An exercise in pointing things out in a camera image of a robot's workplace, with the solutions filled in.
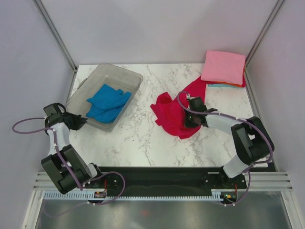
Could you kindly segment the red t shirt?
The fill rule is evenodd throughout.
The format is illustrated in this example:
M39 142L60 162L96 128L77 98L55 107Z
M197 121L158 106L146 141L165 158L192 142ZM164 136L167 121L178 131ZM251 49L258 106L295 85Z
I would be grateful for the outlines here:
M191 96L205 99L206 82L198 77L184 88L184 91ZM187 128L184 126L185 110L180 106L177 99L172 99L168 92L157 97L156 103L150 105L157 119L158 126L165 132L177 136L180 139L187 139L200 130L200 127Z

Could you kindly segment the clear plastic bin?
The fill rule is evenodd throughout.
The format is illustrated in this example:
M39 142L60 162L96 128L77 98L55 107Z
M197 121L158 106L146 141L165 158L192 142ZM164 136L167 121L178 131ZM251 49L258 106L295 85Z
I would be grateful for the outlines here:
M110 132L136 95L143 76L110 64L100 64L79 86L66 110L87 118L87 124Z

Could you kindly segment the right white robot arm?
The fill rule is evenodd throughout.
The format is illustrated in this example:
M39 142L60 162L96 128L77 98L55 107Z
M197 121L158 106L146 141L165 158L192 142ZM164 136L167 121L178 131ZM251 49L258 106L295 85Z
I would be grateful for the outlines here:
M182 105L185 127L214 128L233 137L236 155L222 167L223 173L218 176L222 187L233 185L236 176L247 172L259 160L267 156L272 159L275 146L258 117L241 119L215 108L207 109L200 97L191 97L189 94L186 95L186 101L188 107Z

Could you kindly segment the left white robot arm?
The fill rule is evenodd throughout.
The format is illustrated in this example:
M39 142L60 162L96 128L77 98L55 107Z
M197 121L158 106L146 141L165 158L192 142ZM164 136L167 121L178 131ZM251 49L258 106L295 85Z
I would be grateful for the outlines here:
M70 143L71 130L80 130L87 118L67 112L60 103L50 104L43 110L47 116L45 133L50 137L51 146L41 165L58 191L67 194L75 188L82 190L87 182L101 187L104 175L97 171L95 164L86 164Z

